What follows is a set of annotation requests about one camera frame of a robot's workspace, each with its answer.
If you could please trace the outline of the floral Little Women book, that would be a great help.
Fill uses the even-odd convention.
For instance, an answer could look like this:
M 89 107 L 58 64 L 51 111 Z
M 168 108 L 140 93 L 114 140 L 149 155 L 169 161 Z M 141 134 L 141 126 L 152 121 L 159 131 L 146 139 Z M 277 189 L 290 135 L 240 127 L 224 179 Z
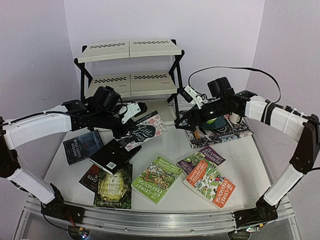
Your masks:
M 115 139 L 128 152 L 168 131 L 157 110 L 138 119 L 135 124 L 125 136 Z

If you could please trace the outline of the black Moon and Sixpence book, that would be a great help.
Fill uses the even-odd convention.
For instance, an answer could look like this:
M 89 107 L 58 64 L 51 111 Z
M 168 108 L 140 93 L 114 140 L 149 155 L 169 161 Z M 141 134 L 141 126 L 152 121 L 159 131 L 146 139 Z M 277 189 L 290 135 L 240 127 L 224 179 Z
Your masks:
M 111 140 L 101 149 L 89 157 L 90 161 L 99 168 L 114 175 L 128 163 L 142 147 L 136 146 L 132 150 L 127 151 L 116 140 Z

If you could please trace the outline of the orange 78-Storey Treehouse book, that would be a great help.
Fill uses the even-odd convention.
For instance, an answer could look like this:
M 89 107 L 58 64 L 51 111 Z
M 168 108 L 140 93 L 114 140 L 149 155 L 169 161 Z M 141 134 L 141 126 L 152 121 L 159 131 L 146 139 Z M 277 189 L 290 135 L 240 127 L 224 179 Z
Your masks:
M 209 162 L 202 160 L 184 179 L 183 183 L 202 199 L 222 209 L 236 186 Z

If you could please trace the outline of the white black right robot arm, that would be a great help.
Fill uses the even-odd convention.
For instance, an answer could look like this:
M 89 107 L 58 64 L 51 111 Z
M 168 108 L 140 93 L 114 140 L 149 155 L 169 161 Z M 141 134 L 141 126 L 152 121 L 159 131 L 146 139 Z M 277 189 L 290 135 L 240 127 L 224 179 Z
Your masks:
M 232 123 L 248 118 L 264 123 L 290 136 L 297 146 L 288 166 L 271 187 L 259 198 L 254 208 L 235 211 L 236 229 L 258 227 L 276 220 L 277 207 L 307 173 L 314 171 L 315 161 L 320 152 L 320 123 L 318 116 L 299 113 L 289 106 L 281 106 L 263 97 L 243 90 L 235 93 L 226 77 L 209 82 L 213 101 L 205 103 L 191 86 L 178 89 L 193 107 L 175 120 L 175 127 L 195 131 L 203 123 L 229 115 Z

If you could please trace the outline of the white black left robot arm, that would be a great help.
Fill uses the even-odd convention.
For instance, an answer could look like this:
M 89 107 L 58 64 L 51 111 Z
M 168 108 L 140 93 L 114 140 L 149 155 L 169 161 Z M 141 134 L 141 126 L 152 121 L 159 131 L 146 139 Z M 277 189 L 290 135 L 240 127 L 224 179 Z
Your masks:
M 52 109 L 18 119 L 0 121 L 0 176 L 40 200 L 45 215 L 64 218 L 69 206 L 58 188 L 23 168 L 16 148 L 58 133 L 83 128 L 111 130 L 119 138 L 133 128 L 132 117 L 141 112 L 137 102 L 125 103 L 112 87 L 100 86 L 85 101 L 70 100 Z

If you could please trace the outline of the patterned fabric placemat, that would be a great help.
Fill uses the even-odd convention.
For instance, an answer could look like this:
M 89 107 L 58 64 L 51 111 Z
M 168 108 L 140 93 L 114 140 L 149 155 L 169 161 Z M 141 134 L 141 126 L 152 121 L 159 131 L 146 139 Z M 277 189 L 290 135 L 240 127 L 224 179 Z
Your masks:
M 207 141 L 197 141 L 195 140 L 195 131 L 189 131 L 185 130 L 185 135 L 188 139 L 188 142 L 190 146 L 195 149 L 195 148 L 201 148 L 201 147 L 206 147 L 209 145 L 215 145 L 215 144 L 220 144 L 232 140 L 237 140 L 240 138 L 248 137 L 254 134 L 254 132 L 249 128 L 249 126 L 246 124 L 244 120 L 242 120 L 242 123 L 237 125 L 237 124 L 232 124 L 229 121 L 229 115 L 223 116 L 226 125 L 222 128 L 219 129 L 214 129 L 211 130 L 214 132 L 214 136 L 212 137 L 213 142 L 207 142 Z M 204 130 L 202 128 L 199 128 L 198 126 L 196 127 L 196 130 Z

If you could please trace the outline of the teal plate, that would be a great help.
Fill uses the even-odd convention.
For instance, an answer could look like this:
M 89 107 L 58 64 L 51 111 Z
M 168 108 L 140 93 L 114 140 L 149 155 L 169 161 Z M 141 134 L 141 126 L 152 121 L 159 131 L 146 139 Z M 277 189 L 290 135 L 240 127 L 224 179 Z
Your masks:
M 227 124 L 223 116 L 216 119 L 211 119 L 202 123 L 202 128 L 204 130 L 215 130 L 224 127 Z

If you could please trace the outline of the purple 117-Storey Treehouse book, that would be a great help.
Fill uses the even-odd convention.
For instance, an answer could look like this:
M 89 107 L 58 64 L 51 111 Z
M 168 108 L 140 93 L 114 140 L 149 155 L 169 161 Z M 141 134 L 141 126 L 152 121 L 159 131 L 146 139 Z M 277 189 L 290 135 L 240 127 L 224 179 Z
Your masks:
M 181 168 L 186 175 L 189 175 L 202 160 L 209 161 L 214 167 L 217 167 L 226 161 L 226 159 L 218 154 L 213 148 L 206 146 L 178 161 L 176 165 Z

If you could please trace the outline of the dark blue Nineteen Eighty-Four book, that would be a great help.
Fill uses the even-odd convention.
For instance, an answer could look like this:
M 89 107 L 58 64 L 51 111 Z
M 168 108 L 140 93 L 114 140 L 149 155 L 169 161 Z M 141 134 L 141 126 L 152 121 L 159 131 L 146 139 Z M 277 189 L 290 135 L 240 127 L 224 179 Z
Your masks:
M 104 146 L 100 133 L 95 130 L 63 142 L 68 165 L 88 159 Z

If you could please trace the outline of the white ribbed mug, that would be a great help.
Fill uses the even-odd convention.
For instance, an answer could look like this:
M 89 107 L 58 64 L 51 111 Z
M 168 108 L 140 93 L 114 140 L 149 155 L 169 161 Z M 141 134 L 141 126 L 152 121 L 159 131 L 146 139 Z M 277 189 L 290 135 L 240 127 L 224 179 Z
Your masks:
M 243 121 L 243 118 L 240 115 L 235 113 L 230 114 L 228 119 L 234 125 L 239 125 Z

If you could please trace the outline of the dark red black book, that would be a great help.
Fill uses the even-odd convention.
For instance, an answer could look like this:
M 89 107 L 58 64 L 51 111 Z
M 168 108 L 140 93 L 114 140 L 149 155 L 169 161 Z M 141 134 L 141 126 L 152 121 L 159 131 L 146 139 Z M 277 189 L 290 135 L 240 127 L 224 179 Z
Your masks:
M 98 188 L 99 171 L 100 168 L 97 165 L 93 164 L 79 180 L 79 183 L 95 193 Z

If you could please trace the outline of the beige three-tier shelf rack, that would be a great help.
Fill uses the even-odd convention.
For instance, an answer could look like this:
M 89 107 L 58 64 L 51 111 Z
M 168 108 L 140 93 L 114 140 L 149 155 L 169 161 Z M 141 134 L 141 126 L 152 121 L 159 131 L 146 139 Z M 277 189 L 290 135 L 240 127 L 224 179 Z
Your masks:
M 178 113 L 178 91 L 183 87 L 180 61 L 185 51 L 175 39 L 119 40 L 84 45 L 73 60 L 80 70 L 80 99 L 86 101 L 98 87 L 110 86 L 124 100 L 146 103 L 148 112 L 157 110 L 166 125 L 173 125 Z M 87 63 L 151 57 L 172 57 L 168 70 L 122 70 L 118 74 L 92 76 Z

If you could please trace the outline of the green 65-Storey Treehouse book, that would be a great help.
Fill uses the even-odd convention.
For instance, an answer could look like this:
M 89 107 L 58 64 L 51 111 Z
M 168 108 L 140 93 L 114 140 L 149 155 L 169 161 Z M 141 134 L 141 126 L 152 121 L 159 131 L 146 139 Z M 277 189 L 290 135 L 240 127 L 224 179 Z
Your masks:
M 134 191 L 157 205 L 169 192 L 183 170 L 158 156 L 132 183 Z

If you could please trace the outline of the green Alice in Wonderland book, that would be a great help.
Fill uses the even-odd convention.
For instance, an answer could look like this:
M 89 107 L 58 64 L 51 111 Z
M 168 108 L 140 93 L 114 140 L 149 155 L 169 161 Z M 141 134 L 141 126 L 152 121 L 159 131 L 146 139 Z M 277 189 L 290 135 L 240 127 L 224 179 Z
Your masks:
M 132 208 L 133 164 L 125 166 L 114 175 L 100 170 L 93 207 L 101 209 L 130 210 Z

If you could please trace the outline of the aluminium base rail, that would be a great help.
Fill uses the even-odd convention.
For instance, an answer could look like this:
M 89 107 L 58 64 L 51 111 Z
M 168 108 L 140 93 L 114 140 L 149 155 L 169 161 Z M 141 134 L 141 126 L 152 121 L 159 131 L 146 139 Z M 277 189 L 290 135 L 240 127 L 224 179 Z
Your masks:
M 193 237 L 228 233 L 248 226 L 237 227 L 233 210 L 201 211 L 201 212 L 145 212 L 133 210 L 113 210 L 95 208 L 89 205 L 66 201 L 66 205 L 80 208 L 79 226 L 111 234 L 158 237 Z M 30 214 L 44 220 L 40 201 L 29 195 L 16 227 L 13 240 L 23 239 L 27 234 Z M 302 240 L 296 217 L 288 197 L 284 197 L 277 209 L 278 218 L 265 224 L 275 229 L 275 223 L 288 220 L 288 228 L 293 240 Z

